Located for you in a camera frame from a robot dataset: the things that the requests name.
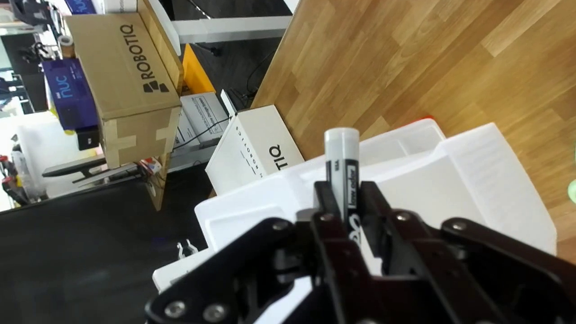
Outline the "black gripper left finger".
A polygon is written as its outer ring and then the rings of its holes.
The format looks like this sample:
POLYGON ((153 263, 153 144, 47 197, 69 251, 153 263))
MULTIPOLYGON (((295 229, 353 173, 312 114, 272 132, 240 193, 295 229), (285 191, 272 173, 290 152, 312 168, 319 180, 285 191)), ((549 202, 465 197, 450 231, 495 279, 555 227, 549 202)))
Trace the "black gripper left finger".
POLYGON ((299 222, 279 216, 252 225, 225 249, 177 279, 144 306, 150 324, 256 324, 299 279, 312 292, 295 305, 285 324, 346 324, 335 263, 321 229, 337 227, 340 211, 330 182, 315 182, 317 207, 299 222))

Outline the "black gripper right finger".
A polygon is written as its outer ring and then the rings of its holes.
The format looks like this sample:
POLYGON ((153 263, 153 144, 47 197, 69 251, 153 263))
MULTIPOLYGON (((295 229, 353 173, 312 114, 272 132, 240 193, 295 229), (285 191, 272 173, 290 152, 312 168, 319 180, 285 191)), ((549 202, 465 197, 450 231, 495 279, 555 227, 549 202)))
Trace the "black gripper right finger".
POLYGON ((479 222, 439 227, 358 189, 367 243, 384 276, 425 281, 454 324, 576 324, 576 267, 479 222))

